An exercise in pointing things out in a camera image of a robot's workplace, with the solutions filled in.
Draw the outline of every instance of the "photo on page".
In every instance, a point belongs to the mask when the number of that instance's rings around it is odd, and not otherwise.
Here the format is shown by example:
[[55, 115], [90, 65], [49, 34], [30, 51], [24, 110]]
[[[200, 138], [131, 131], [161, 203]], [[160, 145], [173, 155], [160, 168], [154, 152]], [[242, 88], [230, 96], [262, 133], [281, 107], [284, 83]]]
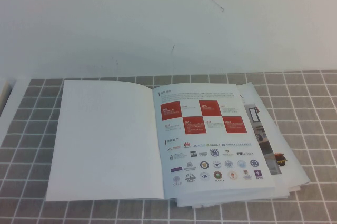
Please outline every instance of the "photo on page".
[[275, 153], [269, 143], [268, 136], [259, 118], [259, 109], [256, 104], [245, 104], [246, 112], [254, 130], [256, 140], [259, 143], [264, 159], [271, 175], [281, 174], [280, 166], [284, 166], [286, 158], [282, 153]]

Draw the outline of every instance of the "stack of papers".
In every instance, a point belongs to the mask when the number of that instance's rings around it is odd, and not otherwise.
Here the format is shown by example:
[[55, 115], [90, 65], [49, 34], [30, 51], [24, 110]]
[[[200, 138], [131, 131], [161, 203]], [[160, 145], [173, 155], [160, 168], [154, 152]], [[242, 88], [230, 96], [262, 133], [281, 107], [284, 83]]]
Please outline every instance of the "stack of papers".
[[65, 81], [47, 201], [284, 198], [309, 179], [251, 83]]

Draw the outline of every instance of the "white wall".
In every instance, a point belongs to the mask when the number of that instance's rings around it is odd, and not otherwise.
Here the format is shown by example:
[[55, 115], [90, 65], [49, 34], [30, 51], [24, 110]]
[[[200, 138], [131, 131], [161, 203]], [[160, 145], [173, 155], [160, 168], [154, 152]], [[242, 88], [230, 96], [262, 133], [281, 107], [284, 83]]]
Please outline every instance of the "white wall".
[[0, 0], [0, 76], [337, 68], [336, 1]]

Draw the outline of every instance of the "purple logo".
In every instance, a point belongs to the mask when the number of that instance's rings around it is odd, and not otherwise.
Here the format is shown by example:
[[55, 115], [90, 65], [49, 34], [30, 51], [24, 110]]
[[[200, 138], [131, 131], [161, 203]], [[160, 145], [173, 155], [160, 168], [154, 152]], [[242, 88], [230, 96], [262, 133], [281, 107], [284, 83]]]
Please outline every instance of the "purple logo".
[[256, 177], [262, 177], [262, 173], [260, 170], [255, 170], [254, 173]]
[[176, 172], [176, 171], [180, 171], [180, 170], [183, 170], [183, 167], [173, 168], [173, 169], [171, 169], [171, 173]]

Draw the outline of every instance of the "gray checkered mat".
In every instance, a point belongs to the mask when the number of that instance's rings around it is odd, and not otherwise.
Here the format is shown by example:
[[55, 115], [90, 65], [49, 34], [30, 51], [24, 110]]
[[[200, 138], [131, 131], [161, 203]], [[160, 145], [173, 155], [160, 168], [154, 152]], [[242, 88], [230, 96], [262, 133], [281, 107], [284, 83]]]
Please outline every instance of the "gray checkered mat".
[[173, 200], [45, 202], [64, 80], [32, 79], [0, 148], [0, 224], [337, 223], [337, 71], [82, 80], [252, 82], [311, 183], [287, 199], [195, 210]]

